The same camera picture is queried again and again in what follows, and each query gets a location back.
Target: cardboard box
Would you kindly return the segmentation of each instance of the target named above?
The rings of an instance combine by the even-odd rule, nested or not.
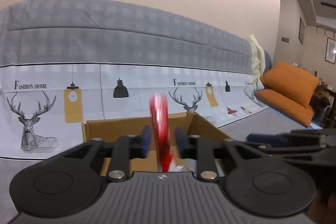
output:
[[[184,160],[179,158],[177,152],[175,127],[181,126],[188,135],[201,135],[214,142],[230,138],[218,128],[209,123],[195,112],[169,114],[170,141],[176,165],[182,165]],[[124,119],[89,120],[82,123],[84,141],[92,138],[103,138],[106,142],[115,142],[120,136],[141,133],[144,126],[152,125],[151,117],[136,117]],[[152,132],[151,145],[146,159],[131,160],[131,171],[157,171],[157,158],[154,134]],[[110,159],[105,159],[101,175],[105,175]]]

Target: air vent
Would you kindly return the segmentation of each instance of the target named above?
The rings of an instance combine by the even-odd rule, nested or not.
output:
[[[321,2],[321,5],[323,5],[323,6],[327,6],[327,7],[331,7],[331,8],[335,8],[335,9],[336,9],[336,5],[333,5],[333,4],[330,4],[330,3]]]
[[[287,38],[287,37],[281,37],[281,41],[289,43],[289,38]]]

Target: brown furry object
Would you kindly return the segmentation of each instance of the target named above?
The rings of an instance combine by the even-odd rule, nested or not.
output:
[[[323,109],[330,105],[328,99],[329,93],[324,91],[315,91],[310,99],[310,106],[315,113],[320,113]]]

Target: gray fabric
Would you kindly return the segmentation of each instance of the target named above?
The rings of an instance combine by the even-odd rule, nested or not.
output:
[[[0,159],[0,224],[8,223],[17,215],[17,211],[9,195],[9,184],[12,178],[22,169],[37,162],[35,160]]]
[[[265,52],[265,70],[264,70],[264,73],[266,73],[272,68],[272,59],[269,56],[267,51],[264,51],[264,52]]]
[[[306,127],[270,107],[220,128],[225,134],[238,141],[245,141],[250,133],[276,135],[293,129],[306,129]]]
[[[0,66],[51,62],[168,65],[251,73],[249,43],[162,10],[111,0],[9,6]]]

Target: white logo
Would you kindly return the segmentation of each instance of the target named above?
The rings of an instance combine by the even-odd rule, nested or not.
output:
[[[161,180],[168,178],[165,174],[158,175],[157,177]]]

